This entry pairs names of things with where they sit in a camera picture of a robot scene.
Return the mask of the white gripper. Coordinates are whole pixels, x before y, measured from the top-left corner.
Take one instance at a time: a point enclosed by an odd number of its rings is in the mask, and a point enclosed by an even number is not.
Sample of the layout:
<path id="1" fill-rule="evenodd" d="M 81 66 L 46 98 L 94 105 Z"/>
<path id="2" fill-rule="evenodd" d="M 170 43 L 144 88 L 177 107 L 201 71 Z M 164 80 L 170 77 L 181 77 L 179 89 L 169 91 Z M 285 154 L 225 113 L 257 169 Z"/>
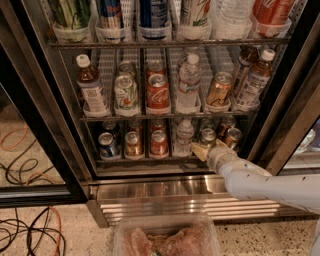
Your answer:
<path id="1" fill-rule="evenodd" d="M 226 163 L 238 159 L 237 153 L 221 141 L 216 139 L 216 146 L 209 151 L 207 146 L 192 142 L 192 152 L 202 161 L 207 163 L 210 171 L 216 174 L 220 173 L 220 169 Z"/>

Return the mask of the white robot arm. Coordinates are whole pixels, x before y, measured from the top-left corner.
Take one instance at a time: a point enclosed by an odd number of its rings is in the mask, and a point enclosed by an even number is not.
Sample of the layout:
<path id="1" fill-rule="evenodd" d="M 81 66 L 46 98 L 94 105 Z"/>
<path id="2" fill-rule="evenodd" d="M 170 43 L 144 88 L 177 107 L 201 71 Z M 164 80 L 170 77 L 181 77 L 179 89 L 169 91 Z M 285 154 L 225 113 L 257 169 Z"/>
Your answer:
<path id="1" fill-rule="evenodd" d="M 272 176 L 224 144 L 208 147 L 193 142 L 192 152 L 224 179 L 227 192 L 236 199 L 266 199 L 320 215 L 319 174 Z"/>

